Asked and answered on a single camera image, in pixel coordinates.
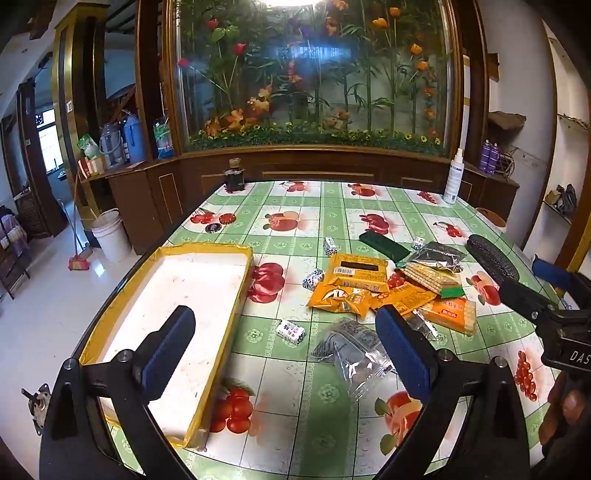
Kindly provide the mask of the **person's right hand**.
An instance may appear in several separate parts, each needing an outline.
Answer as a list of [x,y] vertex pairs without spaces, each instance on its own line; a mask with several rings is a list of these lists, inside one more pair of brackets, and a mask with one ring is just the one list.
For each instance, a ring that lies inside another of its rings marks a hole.
[[567,391],[568,374],[561,372],[548,394],[549,408],[539,427],[539,441],[547,445],[557,434],[561,423],[574,425],[586,408],[587,396],[580,390]]

